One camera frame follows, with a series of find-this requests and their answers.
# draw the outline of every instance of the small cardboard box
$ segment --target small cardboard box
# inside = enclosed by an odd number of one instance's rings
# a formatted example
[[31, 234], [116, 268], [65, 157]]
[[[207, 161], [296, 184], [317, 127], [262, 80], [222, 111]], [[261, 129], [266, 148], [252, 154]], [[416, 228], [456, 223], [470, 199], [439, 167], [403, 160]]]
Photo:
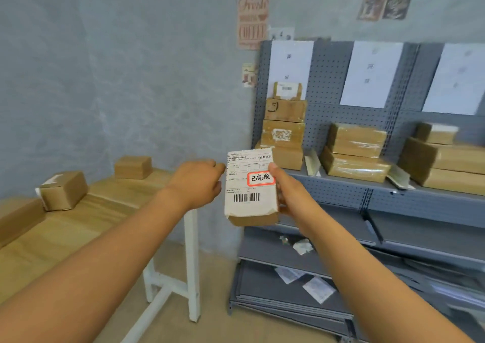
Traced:
[[268, 171], [271, 148], [227, 153], [224, 215], [236, 226], [278, 222], [276, 180]]
[[374, 127], [332, 123], [327, 146], [332, 153], [379, 157], [387, 132]]
[[437, 168], [423, 169], [403, 158], [399, 159], [399, 166], [423, 187], [485, 196], [485, 175], [483, 174]]
[[270, 121], [264, 119], [261, 145], [293, 149], [301, 148], [304, 133], [304, 123]]
[[328, 175], [379, 183], [385, 181], [391, 168], [380, 158], [334, 154], [328, 147], [324, 147], [320, 162]]
[[145, 179], [152, 172], [149, 156], [124, 156], [114, 164], [115, 178]]
[[425, 143], [451, 145], [459, 130], [456, 126], [421, 122], [416, 126], [414, 137]]
[[283, 100], [301, 100], [302, 84], [297, 82], [275, 82], [273, 98]]
[[69, 210], [88, 192], [81, 171], [58, 172], [35, 189], [47, 211]]
[[264, 119], [303, 123], [305, 113], [306, 100], [266, 99]]
[[466, 144], [430, 144], [408, 137], [398, 166], [415, 177], [422, 177], [431, 168], [485, 174], [485, 147]]
[[[264, 149], [261, 142], [258, 141], [254, 149]], [[273, 161], [278, 167], [286, 169], [294, 169], [299, 171], [303, 163], [303, 150], [299, 148], [287, 148], [273, 146]]]
[[41, 199], [9, 197], [0, 200], [0, 248], [45, 219]]

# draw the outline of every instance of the wooden tabletop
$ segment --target wooden tabletop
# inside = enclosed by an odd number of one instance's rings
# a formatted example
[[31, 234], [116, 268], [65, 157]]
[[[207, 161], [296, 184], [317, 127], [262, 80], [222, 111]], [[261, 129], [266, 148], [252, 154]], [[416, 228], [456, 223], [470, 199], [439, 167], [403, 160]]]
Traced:
[[170, 177], [154, 169], [144, 180], [106, 178], [93, 183], [74, 209], [49, 211], [42, 223], [0, 249], [0, 303], [133, 214]]

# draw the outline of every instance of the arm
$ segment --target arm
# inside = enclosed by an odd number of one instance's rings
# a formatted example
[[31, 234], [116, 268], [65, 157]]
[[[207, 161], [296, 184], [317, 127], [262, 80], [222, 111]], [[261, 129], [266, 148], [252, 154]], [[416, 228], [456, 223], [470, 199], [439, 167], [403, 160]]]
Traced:
[[224, 170], [214, 161], [183, 163], [135, 215], [1, 305], [2, 342], [93, 341], [185, 212], [221, 192]]
[[303, 185], [270, 164], [280, 200], [311, 239], [345, 302], [373, 343], [473, 343], [328, 215]]

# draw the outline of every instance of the wooden table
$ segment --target wooden table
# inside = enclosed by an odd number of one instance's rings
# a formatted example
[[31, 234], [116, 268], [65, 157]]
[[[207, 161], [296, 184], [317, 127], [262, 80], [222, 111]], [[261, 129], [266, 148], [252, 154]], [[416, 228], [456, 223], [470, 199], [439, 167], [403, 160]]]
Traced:
[[[0, 303], [20, 291], [61, 260], [148, 202], [170, 180], [160, 169], [144, 180], [109, 177], [89, 186], [72, 210], [50, 211], [46, 219], [0, 249]], [[127, 334], [124, 343], [140, 339], [171, 293], [189, 299], [189, 318], [200, 316], [197, 213], [184, 217], [187, 283], [155, 272], [153, 259], [143, 272], [149, 306]]]

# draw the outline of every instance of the red-bordered sticker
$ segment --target red-bordered sticker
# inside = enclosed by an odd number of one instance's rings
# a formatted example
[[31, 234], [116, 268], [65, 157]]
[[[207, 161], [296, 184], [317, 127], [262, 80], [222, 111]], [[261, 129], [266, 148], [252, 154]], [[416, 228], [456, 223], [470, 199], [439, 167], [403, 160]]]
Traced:
[[274, 185], [276, 179], [269, 171], [250, 172], [247, 174], [247, 185], [249, 187], [255, 186], [269, 186]]

